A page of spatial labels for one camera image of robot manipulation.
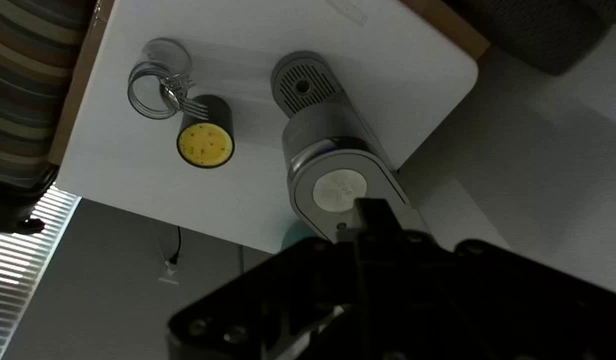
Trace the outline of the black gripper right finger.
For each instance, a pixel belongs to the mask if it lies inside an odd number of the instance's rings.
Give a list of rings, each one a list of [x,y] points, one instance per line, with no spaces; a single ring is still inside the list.
[[[357,204],[362,334],[378,358],[616,360],[616,292],[485,241],[446,250]]]

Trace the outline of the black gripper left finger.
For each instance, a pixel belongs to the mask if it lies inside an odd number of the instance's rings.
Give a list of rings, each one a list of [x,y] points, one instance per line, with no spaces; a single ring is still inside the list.
[[[270,360],[350,296],[353,247],[302,241],[168,320],[168,360]]]

